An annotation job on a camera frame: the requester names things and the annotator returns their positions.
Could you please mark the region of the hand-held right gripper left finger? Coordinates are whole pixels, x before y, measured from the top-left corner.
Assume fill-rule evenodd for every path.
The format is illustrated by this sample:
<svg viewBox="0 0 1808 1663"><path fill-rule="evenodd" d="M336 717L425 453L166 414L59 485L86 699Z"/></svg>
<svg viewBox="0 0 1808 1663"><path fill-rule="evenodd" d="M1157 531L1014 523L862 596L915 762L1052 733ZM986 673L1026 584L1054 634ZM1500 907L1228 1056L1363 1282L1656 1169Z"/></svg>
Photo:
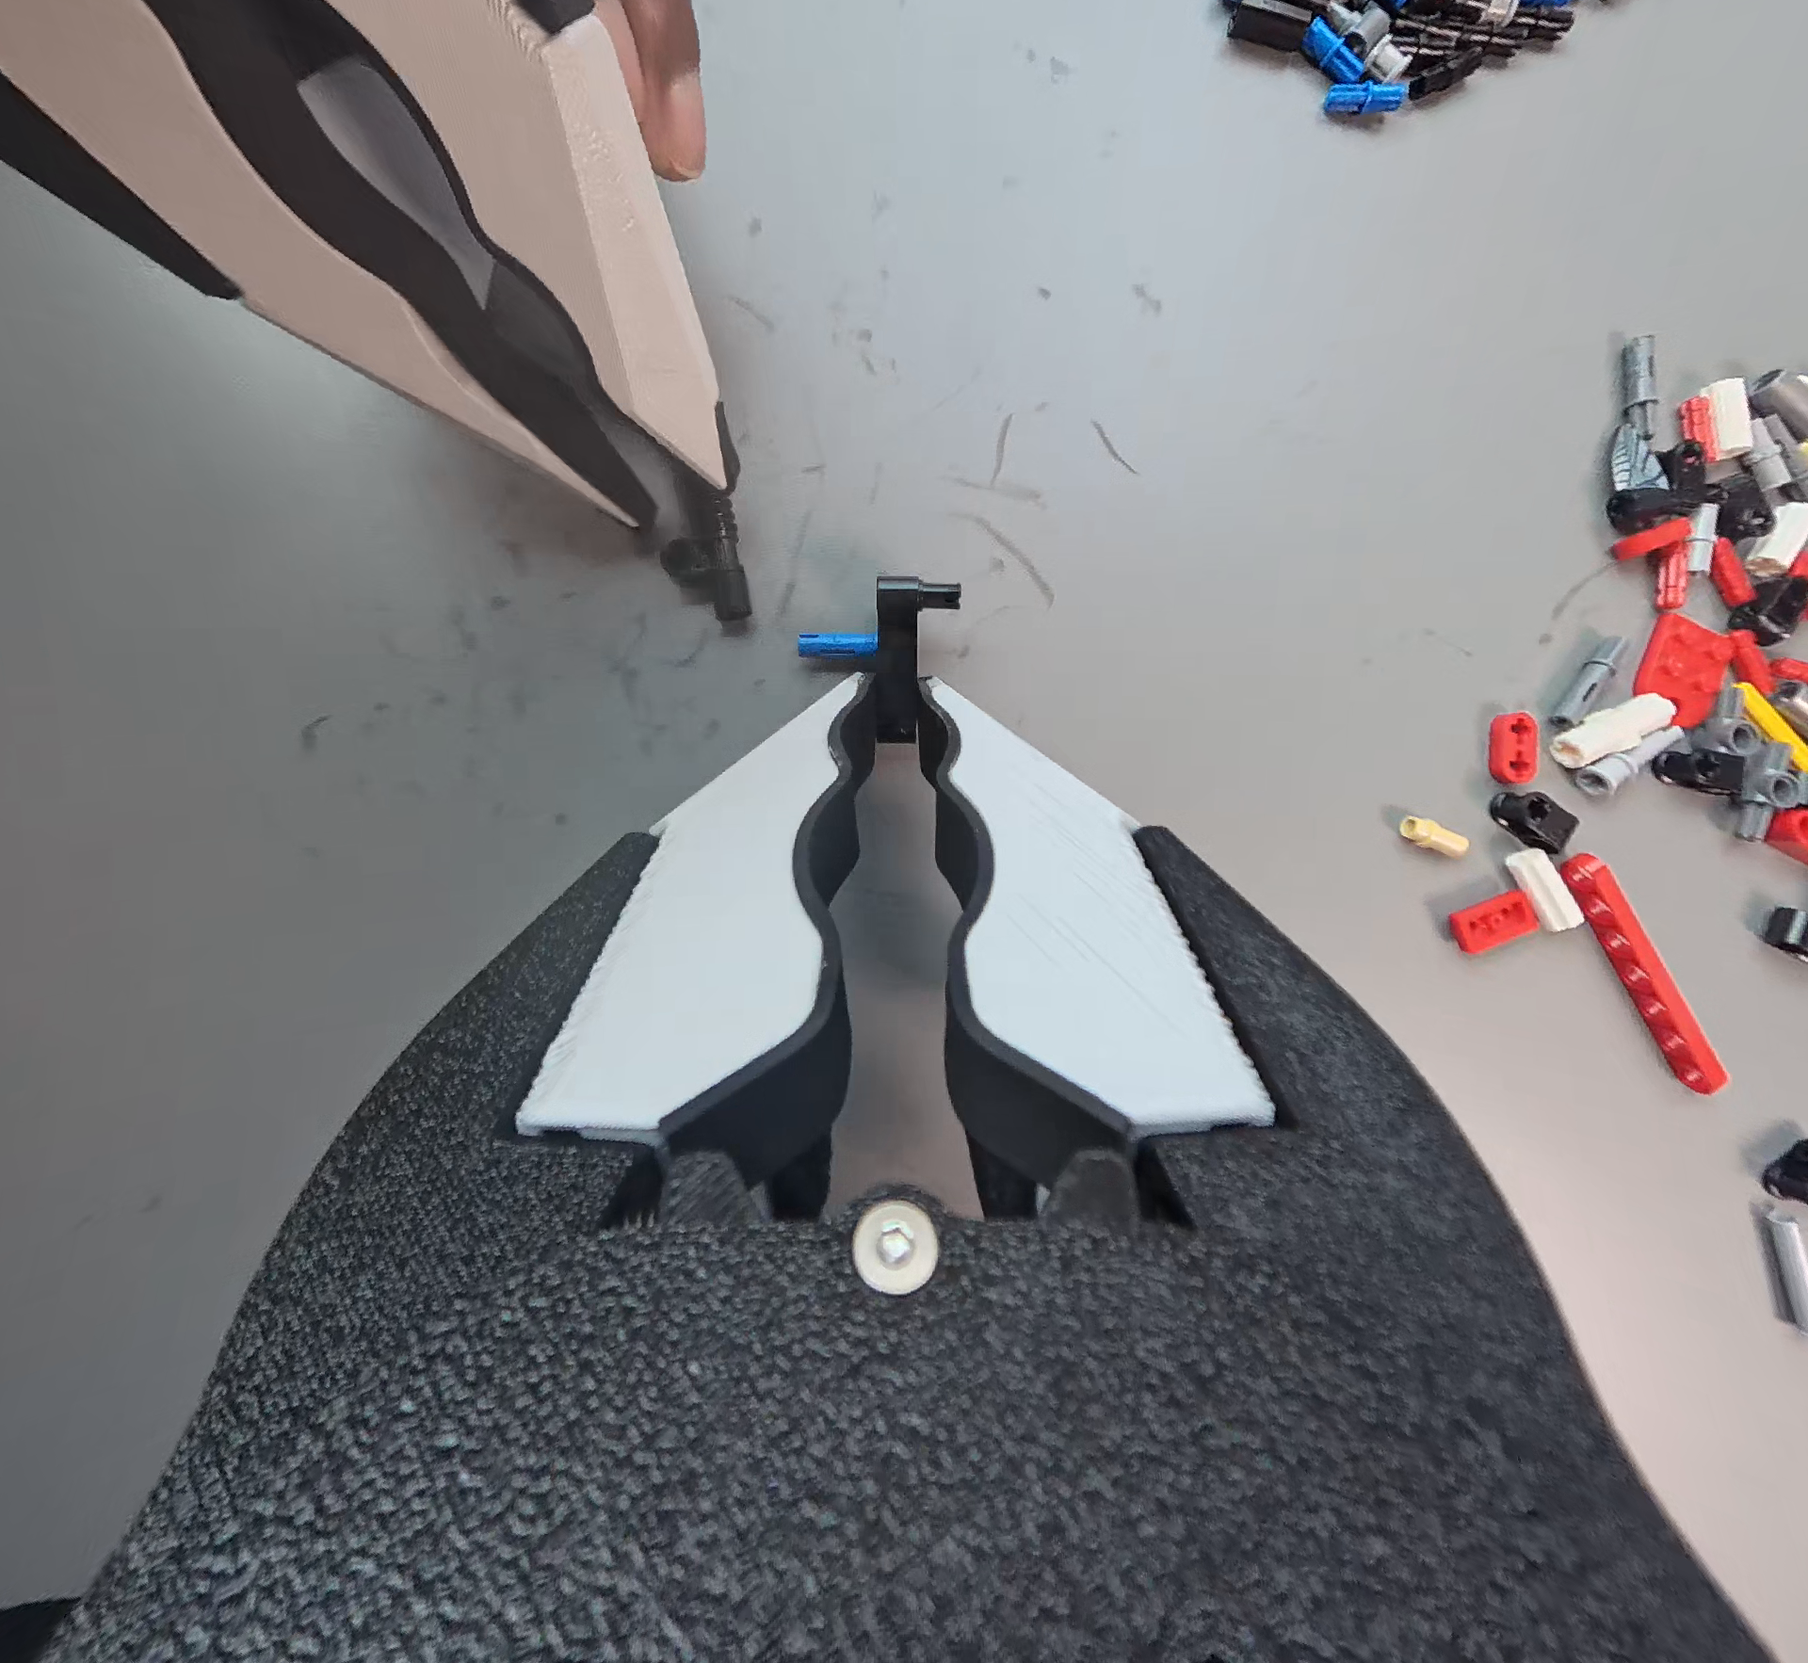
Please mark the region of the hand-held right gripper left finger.
<svg viewBox="0 0 1808 1663"><path fill-rule="evenodd" d="M844 677L651 828L653 848L515 1111L521 1135L671 1137L814 1006L824 933L794 856L842 778Z"/></svg>

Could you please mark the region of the grey tube connector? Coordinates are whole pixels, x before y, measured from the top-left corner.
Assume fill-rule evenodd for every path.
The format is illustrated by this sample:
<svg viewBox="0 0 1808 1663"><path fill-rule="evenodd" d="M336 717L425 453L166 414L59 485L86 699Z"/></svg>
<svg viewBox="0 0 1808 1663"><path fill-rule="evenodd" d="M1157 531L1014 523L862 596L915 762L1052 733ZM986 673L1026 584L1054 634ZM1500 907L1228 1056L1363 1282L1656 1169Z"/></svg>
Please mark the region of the grey tube connector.
<svg viewBox="0 0 1808 1663"><path fill-rule="evenodd" d="M1545 721L1551 731L1565 731L1593 713L1601 691L1615 679L1625 644L1617 634L1591 644L1547 709Z"/></svg>

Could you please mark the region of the black angled connector piece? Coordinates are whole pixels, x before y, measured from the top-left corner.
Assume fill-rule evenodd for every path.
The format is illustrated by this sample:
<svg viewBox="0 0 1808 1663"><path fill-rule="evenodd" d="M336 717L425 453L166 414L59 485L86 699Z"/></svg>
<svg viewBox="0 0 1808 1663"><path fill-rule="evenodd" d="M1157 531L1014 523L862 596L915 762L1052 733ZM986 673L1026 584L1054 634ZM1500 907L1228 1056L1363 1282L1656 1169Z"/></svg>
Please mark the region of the black angled connector piece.
<svg viewBox="0 0 1808 1663"><path fill-rule="evenodd" d="M869 703L873 737L913 745L919 719L917 622L925 610L959 610L961 582L927 582L915 574L879 574L873 584L873 665Z"/></svg>

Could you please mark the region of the red small plate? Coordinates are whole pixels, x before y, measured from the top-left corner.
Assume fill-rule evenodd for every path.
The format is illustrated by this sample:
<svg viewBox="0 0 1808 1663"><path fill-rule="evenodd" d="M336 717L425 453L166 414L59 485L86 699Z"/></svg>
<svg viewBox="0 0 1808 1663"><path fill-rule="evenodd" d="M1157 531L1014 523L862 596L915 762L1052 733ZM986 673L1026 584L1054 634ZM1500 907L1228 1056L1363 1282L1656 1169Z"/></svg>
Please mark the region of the red small plate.
<svg viewBox="0 0 1808 1663"><path fill-rule="evenodd" d="M1542 921L1524 887L1506 887L1448 913L1448 937L1464 955L1496 951L1538 931Z"/></svg>

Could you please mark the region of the white cylinder piece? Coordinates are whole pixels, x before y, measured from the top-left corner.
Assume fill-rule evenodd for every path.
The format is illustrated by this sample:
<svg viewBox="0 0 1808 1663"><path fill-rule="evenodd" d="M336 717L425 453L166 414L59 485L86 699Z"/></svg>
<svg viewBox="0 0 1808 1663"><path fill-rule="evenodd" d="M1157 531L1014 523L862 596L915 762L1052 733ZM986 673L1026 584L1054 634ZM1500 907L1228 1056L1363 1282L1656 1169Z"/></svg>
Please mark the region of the white cylinder piece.
<svg viewBox="0 0 1808 1663"><path fill-rule="evenodd" d="M1631 751L1645 739L1670 727L1676 703L1660 693L1639 693L1613 705L1597 707L1579 721L1555 731L1547 741L1549 759L1565 770L1593 766L1605 757Z"/></svg>

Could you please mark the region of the red triangular plate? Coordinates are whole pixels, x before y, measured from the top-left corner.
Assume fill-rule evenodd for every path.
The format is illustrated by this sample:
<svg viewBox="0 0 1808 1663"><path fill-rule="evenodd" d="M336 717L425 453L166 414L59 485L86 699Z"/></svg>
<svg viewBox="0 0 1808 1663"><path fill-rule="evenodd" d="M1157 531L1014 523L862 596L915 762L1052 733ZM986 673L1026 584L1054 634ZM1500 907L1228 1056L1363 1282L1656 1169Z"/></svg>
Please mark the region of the red triangular plate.
<svg viewBox="0 0 1808 1663"><path fill-rule="evenodd" d="M1732 661L1732 640L1678 610L1656 612L1637 663L1633 693L1658 695L1672 725L1700 725L1712 711Z"/></svg>

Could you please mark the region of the black ribbed flexible rod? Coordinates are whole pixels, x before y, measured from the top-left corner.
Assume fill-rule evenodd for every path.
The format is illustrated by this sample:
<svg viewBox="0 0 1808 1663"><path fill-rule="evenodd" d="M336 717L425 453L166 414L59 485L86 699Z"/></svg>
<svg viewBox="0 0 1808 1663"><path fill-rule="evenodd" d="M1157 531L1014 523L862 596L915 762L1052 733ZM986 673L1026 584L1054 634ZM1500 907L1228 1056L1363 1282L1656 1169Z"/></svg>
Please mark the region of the black ribbed flexible rod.
<svg viewBox="0 0 1808 1663"><path fill-rule="evenodd" d="M675 501L683 525L659 548L665 576L707 604L719 624L743 624L752 614L752 600L733 495L681 467Z"/></svg>

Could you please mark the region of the white small brick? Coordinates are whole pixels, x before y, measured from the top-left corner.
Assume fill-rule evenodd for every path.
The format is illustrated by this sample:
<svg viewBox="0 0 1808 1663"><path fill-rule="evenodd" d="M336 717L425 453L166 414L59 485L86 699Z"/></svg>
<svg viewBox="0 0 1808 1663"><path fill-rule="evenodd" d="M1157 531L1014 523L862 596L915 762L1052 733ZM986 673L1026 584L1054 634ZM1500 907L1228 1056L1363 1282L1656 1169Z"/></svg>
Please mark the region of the white small brick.
<svg viewBox="0 0 1808 1663"><path fill-rule="evenodd" d="M1585 923L1585 911L1547 852L1518 848L1504 856L1504 872L1524 895L1538 927L1565 931Z"/></svg>

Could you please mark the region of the red long holed beam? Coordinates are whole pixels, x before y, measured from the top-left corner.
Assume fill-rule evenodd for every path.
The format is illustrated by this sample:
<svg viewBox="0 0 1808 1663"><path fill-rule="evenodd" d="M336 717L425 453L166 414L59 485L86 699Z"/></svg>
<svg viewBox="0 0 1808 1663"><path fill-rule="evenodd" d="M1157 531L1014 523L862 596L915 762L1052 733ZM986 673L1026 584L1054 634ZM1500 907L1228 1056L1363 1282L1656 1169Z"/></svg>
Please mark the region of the red long holed beam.
<svg viewBox="0 0 1808 1663"><path fill-rule="evenodd" d="M1728 1072L1714 1044L1607 862L1577 852L1559 862L1557 873L1670 1076L1698 1095L1724 1090Z"/></svg>

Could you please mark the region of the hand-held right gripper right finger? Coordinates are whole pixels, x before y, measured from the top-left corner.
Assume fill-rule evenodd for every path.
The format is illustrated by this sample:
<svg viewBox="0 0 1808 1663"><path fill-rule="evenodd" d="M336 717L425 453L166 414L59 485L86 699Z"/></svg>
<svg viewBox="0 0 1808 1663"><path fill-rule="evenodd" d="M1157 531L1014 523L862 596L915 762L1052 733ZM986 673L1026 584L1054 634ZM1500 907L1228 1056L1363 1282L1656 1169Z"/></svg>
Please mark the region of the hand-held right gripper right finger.
<svg viewBox="0 0 1808 1663"><path fill-rule="evenodd" d="M951 1097L977 1139L1266 1127L1276 1105L1137 846L1139 824L943 679L921 681Z"/></svg>

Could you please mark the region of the pile of mixed small bricks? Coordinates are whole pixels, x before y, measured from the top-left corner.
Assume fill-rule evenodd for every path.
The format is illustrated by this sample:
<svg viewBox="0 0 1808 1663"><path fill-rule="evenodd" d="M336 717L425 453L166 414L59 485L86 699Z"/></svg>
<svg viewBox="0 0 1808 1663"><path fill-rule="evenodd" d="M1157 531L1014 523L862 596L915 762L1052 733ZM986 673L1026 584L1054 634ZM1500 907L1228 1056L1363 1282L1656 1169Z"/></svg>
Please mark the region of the pile of mixed small bricks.
<svg viewBox="0 0 1808 1663"><path fill-rule="evenodd" d="M1639 774L1710 798L1736 840L1803 864L1803 374L1714 378L1676 404L1666 443L1662 430L1660 402L1651 435L1617 406L1611 556L1647 576L1649 634L1678 610L1726 632L1732 661L1712 713Z"/></svg>

